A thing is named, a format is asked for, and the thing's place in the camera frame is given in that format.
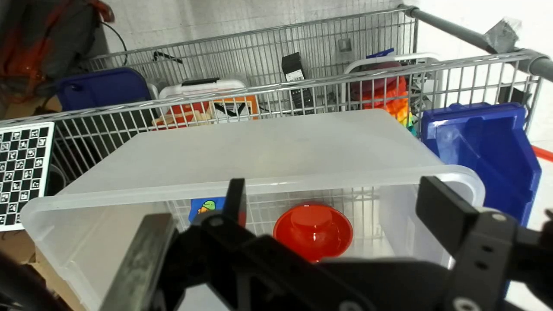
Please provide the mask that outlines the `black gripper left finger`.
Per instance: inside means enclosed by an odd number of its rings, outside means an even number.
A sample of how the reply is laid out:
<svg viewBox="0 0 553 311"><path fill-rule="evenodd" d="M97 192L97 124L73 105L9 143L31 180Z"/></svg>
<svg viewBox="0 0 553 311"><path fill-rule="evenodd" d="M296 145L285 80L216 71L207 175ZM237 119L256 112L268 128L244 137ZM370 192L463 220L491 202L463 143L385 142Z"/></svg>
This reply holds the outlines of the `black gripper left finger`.
<svg viewBox="0 0 553 311"><path fill-rule="evenodd" d="M233 178L228 183L223 216L235 221L237 225L246 225L247 216L247 195L246 195L246 180Z"/></svg>

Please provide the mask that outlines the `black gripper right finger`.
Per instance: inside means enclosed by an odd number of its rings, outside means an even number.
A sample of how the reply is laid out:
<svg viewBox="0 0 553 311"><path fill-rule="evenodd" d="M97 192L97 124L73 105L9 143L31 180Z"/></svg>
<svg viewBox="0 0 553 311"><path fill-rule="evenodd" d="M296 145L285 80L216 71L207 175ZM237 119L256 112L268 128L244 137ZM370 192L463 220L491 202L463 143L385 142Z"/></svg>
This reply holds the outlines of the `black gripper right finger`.
<svg viewBox="0 0 553 311"><path fill-rule="evenodd" d="M456 252L479 218L479 211L437 176L422 176L417 216L448 251Z"/></svg>

